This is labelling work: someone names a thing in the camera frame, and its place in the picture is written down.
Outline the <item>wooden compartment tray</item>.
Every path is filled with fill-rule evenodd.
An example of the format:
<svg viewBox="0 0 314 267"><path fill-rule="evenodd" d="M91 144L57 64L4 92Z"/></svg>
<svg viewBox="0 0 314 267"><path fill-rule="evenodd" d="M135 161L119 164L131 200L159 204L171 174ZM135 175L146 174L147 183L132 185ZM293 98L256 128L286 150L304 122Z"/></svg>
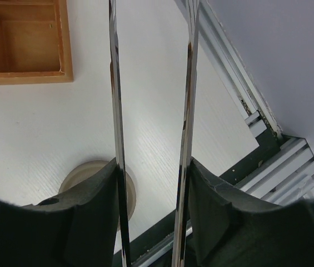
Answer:
<svg viewBox="0 0 314 267"><path fill-rule="evenodd" d="M0 1L0 85L72 81L67 1Z"/></svg>

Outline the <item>beige lunch box lid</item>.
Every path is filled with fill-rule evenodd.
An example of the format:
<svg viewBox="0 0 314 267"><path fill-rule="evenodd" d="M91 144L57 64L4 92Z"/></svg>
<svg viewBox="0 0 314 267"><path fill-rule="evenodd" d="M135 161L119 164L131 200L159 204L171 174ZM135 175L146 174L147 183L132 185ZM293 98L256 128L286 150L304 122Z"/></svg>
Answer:
<svg viewBox="0 0 314 267"><path fill-rule="evenodd" d="M63 180L58 193L61 194L76 186L80 182L90 178L108 164L108 161L94 160L80 164L73 169ZM128 220L131 219L136 208L137 194L136 188L130 175L126 172L126 192L127 192L127 213Z"/></svg>

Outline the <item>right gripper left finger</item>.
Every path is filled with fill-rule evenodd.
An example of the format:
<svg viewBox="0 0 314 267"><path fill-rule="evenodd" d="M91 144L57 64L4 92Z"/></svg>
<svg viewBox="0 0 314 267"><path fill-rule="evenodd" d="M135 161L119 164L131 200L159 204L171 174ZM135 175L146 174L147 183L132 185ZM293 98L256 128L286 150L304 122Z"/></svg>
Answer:
<svg viewBox="0 0 314 267"><path fill-rule="evenodd" d="M117 164L38 205L0 200L0 266L111 266Z"/></svg>

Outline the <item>metal tongs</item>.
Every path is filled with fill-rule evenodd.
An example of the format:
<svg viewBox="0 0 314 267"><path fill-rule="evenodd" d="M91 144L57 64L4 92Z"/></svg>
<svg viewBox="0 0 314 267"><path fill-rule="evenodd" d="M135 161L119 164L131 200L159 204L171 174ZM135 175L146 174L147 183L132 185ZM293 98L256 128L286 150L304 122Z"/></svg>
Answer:
<svg viewBox="0 0 314 267"><path fill-rule="evenodd" d="M177 204L175 214L175 231L173 238L172 266L185 265L186 232L188 214L188 196L190 188L190 165L193 140L193 124L195 115L197 59L199 40L199 1L186 1L188 12L188 54L185 89L184 122L181 138L180 167L178 172ZM131 266L131 251L129 243L129 224L127 214L126 164L124 156L123 116L121 99L121 82L119 71L119 47L116 19L116 1L109 2L109 48L110 74L113 106L114 141L116 164L118 166L118 204L119 223L122 244L122 265Z"/></svg>

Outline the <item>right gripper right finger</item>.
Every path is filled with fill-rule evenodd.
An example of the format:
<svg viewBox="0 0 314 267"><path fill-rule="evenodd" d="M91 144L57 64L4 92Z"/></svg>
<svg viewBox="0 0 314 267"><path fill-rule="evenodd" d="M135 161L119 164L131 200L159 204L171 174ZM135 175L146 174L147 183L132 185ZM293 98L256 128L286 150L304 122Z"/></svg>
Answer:
<svg viewBox="0 0 314 267"><path fill-rule="evenodd" d="M314 199L272 204L192 160L189 211L199 266L314 266Z"/></svg>

